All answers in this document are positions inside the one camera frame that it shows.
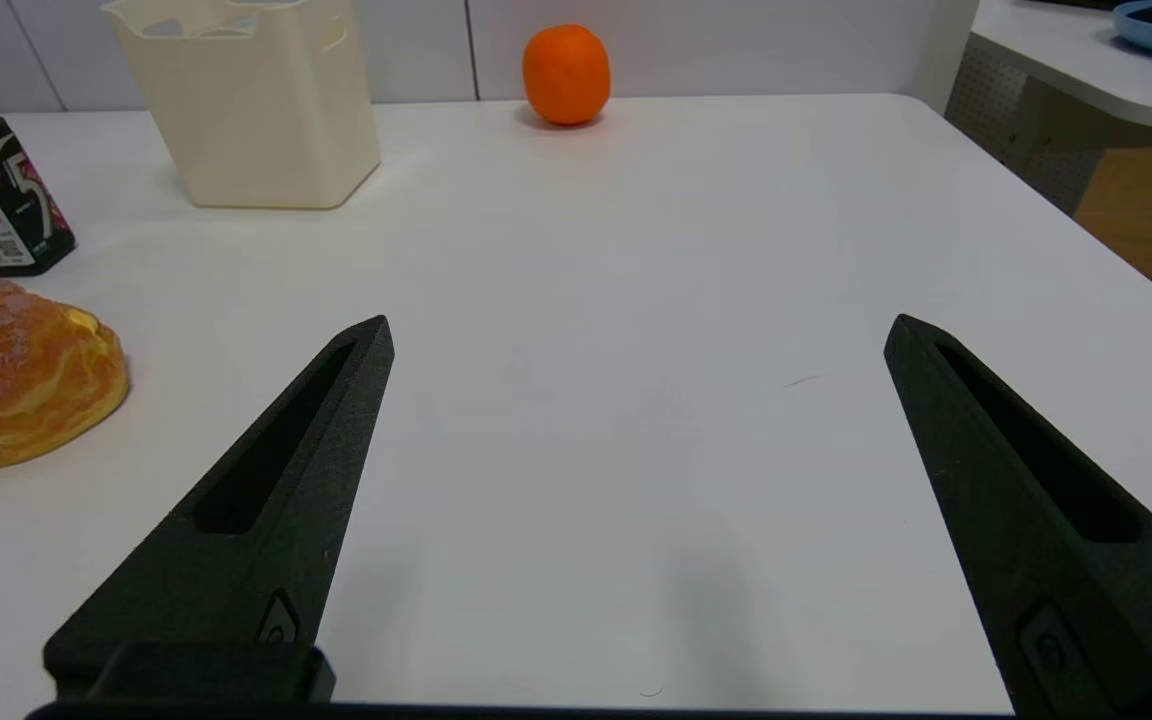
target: orange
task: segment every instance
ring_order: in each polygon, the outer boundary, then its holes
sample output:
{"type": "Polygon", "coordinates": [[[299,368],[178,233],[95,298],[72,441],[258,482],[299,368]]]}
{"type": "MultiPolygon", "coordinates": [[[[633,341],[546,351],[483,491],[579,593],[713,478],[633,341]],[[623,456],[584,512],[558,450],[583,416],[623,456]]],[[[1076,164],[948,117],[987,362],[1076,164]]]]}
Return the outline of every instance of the orange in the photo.
{"type": "Polygon", "coordinates": [[[522,85],[540,118],[556,126],[588,123],[612,96],[607,50],[584,26],[543,29],[522,53],[522,85]]]}

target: pastry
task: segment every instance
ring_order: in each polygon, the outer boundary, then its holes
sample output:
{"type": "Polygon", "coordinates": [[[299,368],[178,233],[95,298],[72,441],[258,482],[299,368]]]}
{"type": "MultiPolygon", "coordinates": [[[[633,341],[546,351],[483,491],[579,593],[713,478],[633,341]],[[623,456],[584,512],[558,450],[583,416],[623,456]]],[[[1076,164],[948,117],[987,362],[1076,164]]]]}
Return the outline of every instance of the pastry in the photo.
{"type": "Polygon", "coordinates": [[[127,388],[114,331],[0,281],[0,468],[78,437],[113,414],[127,388]]]}

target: table surface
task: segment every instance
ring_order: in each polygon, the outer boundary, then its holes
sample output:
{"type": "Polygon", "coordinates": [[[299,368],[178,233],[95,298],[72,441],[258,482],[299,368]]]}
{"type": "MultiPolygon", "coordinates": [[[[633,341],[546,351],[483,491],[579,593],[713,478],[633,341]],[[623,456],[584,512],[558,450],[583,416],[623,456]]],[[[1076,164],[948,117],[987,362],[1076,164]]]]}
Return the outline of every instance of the table surface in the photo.
{"type": "Polygon", "coordinates": [[[9,118],[24,285],[132,393],[0,470],[0,720],[325,341],[397,358],[319,634],[339,700],[1006,711],[882,342],[954,332],[1152,507],[1152,283],[896,96],[379,106],[335,211],[202,210],[147,114],[9,118]]]}
{"type": "Polygon", "coordinates": [[[984,47],[1093,108],[1152,126],[1152,54],[1121,41],[1105,10],[980,0],[984,47]]]}

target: cream plastic basket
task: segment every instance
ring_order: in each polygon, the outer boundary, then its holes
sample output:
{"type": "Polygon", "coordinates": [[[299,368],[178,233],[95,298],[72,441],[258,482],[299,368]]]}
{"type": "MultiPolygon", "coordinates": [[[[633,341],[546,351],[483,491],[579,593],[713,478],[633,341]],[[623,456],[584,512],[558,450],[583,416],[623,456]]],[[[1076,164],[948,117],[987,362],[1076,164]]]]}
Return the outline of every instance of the cream plastic basket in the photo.
{"type": "Polygon", "coordinates": [[[334,209],[379,164],[353,0],[103,10],[195,204],[334,209]]]}

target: bread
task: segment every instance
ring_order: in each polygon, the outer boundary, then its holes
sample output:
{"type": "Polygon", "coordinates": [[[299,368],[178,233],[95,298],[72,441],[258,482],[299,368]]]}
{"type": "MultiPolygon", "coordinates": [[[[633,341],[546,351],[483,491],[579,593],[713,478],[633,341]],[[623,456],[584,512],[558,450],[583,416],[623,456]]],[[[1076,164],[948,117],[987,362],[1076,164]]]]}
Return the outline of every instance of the bread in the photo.
{"type": "Polygon", "coordinates": [[[114,331],[0,281],[0,468],[78,437],[122,404],[127,387],[114,331]]]}

